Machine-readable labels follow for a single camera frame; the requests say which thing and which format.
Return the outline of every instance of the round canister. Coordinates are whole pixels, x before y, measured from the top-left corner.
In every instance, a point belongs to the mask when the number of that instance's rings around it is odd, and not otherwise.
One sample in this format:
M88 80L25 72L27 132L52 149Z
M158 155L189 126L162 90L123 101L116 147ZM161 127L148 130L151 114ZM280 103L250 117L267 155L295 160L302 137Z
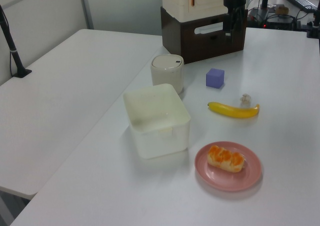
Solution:
M152 84L170 84L180 94L184 87L184 59L176 54L162 54L151 63Z

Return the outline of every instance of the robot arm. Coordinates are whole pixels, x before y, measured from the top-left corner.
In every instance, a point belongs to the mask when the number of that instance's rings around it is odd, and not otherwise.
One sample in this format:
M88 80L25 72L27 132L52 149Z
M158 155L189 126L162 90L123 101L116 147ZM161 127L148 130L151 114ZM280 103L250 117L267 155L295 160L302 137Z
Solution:
M242 30L246 0L223 0L223 5L228 9L223 19L223 31L232 41L233 32Z

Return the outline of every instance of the yellow toy banana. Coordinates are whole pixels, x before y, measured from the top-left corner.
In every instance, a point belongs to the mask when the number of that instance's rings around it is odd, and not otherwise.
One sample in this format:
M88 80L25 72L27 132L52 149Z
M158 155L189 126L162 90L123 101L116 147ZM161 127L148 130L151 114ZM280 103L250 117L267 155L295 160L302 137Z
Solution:
M250 118L259 113L260 105L251 108L232 107L219 102L209 102L209 109L213 112L233 118Z

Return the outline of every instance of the pastry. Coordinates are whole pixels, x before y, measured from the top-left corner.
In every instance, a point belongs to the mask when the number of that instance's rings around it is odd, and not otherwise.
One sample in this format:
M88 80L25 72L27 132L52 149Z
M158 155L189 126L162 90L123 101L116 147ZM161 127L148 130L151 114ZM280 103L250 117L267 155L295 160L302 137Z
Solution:
M245 158L239 152L231 152L223 147L213 145L208 152L207 161L212 166L236 173L243 168Z

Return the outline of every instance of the white wall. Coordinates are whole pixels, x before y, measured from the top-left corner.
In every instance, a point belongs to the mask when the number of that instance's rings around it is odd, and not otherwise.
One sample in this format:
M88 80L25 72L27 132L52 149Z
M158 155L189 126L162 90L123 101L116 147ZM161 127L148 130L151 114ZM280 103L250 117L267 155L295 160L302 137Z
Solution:
M161 35L162 0L86 0L95 30Z
M5 8L4 13L25 68L76 31L87 28L81 0L22 0ZM0 85L11 78L9 59L9 47L0 30ZM16 72L13 60L12 72Z

